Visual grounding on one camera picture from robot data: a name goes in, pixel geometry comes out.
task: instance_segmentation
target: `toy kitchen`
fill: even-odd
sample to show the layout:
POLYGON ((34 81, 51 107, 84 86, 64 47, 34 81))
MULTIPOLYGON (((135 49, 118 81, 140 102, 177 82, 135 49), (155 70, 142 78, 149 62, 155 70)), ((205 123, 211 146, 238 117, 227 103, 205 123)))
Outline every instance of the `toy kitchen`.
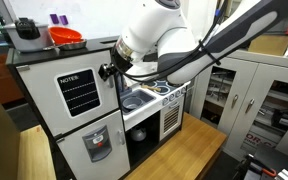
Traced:
POLYGON ((181 129, 186 86, 164 80, 120 94, 117 77, 104 81, 110 47, 20 53, 7 66, 72 179, 119 179, 181 129))

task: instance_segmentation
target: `wooden countertop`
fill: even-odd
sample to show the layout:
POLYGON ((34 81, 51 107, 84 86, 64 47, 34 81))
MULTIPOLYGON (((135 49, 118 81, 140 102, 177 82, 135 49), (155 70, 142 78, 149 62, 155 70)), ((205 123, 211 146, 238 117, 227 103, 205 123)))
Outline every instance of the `wooden countertop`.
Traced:
POLYGON ((226 135, 184 114, 182 131, 127 176, 141 179, 203 179, 220 152, 226 135))
POLYGON ((56 179, 49 142, 41 126, 20 134, 17 179, 56 179))

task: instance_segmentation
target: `robotic arm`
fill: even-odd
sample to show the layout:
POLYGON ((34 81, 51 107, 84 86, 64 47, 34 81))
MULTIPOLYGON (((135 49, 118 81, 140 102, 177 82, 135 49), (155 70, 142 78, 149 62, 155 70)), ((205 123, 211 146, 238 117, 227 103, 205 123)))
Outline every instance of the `robotic arm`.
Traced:
POLYGON ((172 84, 191 80, 288 16, 288 0, 242 0, 230 18, 221 25, 213 24, 212 31, 196 45, 179 0, 141 0, 141 5, 137 18, 123 30, 112 50, 112 67, 133 80, 166 77, 172 84), (155 45, 157 72, 124 72, 129 63, 141 61, 155 45))

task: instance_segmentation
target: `red bowl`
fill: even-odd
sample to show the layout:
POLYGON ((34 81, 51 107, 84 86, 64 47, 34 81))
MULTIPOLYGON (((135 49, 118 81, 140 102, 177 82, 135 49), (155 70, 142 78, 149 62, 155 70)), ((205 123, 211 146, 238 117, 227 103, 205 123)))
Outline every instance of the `red bowl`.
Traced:
POLYGON ((50 27, 49 32, 56 44, 81 42, 81 33, 64 27, 50 27))

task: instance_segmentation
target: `sink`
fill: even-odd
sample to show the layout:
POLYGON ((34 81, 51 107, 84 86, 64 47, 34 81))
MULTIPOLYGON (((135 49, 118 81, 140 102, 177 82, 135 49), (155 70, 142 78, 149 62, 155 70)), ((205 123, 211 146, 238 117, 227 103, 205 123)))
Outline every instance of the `sink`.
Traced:
POLYGON ((140 109, 141 107, 145 106, 147 103, 149 103, 150 101, 153 101, 154 99, 155 99, 154 96, 151 96, 151 95, 147 94, 146 92, 144 92, 144 91, 142 91, 140 89, 138 89, 136 91, 133 91, 133 92, 131 92, 131 93, 125 95, 125 96, 122 96, 120 98, 120 100, 121 100, 121 107, 122 107, 123 114, 124 115, 128 115, 128 114, 140 109), (141 106, 139 106, 138 108, 136 108, 136 109, 126 109, 126 108, 123 107, 122 104, 123 104, 123 101, 125 99, 127 99, 128 97, 140 98, 143 101, 143 104, 141 106))

